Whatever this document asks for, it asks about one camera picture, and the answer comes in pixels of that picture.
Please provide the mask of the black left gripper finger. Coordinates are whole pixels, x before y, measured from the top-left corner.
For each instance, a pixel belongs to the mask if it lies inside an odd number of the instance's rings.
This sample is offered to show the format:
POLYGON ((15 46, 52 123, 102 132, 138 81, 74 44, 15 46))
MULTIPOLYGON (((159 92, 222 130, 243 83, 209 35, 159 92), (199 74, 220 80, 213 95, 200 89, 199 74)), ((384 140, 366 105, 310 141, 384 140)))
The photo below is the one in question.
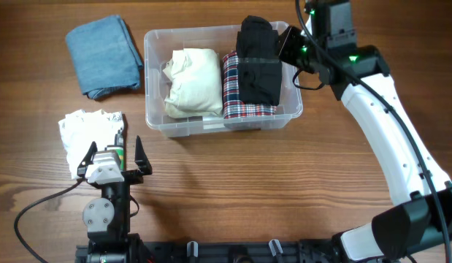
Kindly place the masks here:
POLYGON ((153 168, 146 156, 140 136, 137 136, 136 138, 134 162, 138 166, 138 170, 143 175, 153 174, 153 168))
POLYGON ((93 164, 93 156, 97 153, 97 144, 93 141, 88 149, 88 152, 83 157, 83 160, 79 163, 77 167, 77 176, 84 178, 87 168, 89 165, 93 164))

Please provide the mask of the black garment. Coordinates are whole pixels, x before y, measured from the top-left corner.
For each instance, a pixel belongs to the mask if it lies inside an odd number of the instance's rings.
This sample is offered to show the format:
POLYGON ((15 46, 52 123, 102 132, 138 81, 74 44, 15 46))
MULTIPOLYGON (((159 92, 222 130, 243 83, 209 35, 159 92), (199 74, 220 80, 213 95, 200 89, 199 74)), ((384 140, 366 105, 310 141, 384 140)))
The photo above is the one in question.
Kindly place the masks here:
POLYGON ((240 99, 248 104, 280 103, 282 62, 278 59, 278 31, 258 16, 247 16, 237 33, 236 51, 240 99))

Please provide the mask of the white printed t-shirt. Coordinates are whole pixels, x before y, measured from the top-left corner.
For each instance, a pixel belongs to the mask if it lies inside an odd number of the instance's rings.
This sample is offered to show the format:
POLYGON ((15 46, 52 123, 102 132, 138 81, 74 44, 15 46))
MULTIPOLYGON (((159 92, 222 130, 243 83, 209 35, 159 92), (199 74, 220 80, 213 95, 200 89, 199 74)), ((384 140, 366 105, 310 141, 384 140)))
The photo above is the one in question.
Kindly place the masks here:
POLYGON ((58 125, 72 179, 78 178, 77 167, 92 142, 96 143, 98 150, 115 150, 120 158, 120 168, 124 168, 125 123, 122 112, 77 110, 66 114, 58 125))

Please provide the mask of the red plaid shirt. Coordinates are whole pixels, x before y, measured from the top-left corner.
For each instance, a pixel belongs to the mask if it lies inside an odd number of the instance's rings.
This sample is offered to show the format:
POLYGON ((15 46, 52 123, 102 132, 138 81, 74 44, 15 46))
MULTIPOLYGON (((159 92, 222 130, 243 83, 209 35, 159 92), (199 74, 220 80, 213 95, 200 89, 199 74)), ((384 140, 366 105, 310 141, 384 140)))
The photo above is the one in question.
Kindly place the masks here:
POLYGON ((240 99, 238 63, 239 58, 235 50, 223 57, 223 118, 231 119, 274 115, 277 111, 276 106, 246 104, 240 99))

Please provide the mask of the cream garment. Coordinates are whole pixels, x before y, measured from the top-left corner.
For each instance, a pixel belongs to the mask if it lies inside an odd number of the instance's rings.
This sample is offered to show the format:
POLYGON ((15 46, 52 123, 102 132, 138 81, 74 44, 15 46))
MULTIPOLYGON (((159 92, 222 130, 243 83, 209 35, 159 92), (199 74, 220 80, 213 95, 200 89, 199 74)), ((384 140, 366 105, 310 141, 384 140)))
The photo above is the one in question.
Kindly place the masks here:
POLYGON ((222 114, 221 68, 214 50, 174 50, 163 72, 172 82, 164 99, 169 117, 218 117, 222 114))

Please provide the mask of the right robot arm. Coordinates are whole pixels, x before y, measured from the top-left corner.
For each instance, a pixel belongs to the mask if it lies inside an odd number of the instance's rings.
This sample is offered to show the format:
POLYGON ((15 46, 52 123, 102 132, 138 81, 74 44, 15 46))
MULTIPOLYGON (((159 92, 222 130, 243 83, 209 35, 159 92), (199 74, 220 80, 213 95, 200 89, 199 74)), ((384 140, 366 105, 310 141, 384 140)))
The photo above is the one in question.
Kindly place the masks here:
POLYGON ((369 223, 325 244, 331 262, 395 262, 444 245, 452 259, 452 181, 426 149, 400 103, 379 50, 359 47, 352 31, 326 37, 288 27, 279 38, 281 61, 318 73, 356 119, 385 176, 393 206, 369 223))

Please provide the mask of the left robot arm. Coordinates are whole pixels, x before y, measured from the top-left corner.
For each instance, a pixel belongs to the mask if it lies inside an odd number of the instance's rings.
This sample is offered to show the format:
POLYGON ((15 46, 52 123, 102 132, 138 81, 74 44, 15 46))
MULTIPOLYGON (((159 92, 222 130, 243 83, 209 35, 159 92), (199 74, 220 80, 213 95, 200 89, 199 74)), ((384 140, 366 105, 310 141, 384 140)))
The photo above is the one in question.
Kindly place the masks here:
POLYGON ((87 255, 76 253, 77 262, 153 262, 154 258, 138 234, 130 233, 130 186, 144 182, 153 173, 138 137, 135 147, 136 169, 123 170, 115 150, 97 150, 95 142, 77 167, 77 175, 101 191, 83 210, 89 239, 87 255))

